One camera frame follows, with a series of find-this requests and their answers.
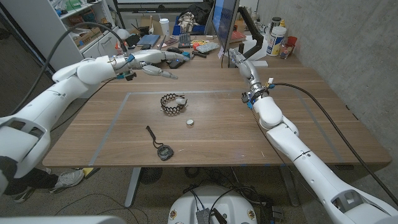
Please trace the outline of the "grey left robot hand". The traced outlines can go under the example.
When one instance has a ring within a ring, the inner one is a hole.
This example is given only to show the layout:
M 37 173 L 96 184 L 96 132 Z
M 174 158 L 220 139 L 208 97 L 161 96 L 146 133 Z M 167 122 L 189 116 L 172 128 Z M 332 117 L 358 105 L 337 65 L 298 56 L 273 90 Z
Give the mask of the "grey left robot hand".
M 131 53 L 127 58 L 127 65 L 131 69 L 141 69 L 147 75 L 162 76 L 176 80 L 178 77 L 174 74 L 154 66 L 154 64 L 163 60 L 189 61 L 190 58 L 176 52 L 149 49 Z

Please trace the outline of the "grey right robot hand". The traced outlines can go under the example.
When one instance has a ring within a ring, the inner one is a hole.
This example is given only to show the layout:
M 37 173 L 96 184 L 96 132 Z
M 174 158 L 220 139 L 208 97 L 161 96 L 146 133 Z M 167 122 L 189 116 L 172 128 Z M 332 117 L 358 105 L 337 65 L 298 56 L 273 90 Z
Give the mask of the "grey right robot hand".
M 235 66 L 239 68 L 239 72 L 249 89 L 253 91 L 254 89 L 264 88 L 253 63 L 247 60 L 244 55 L 236 49 L 229 49 L 228 52 Z

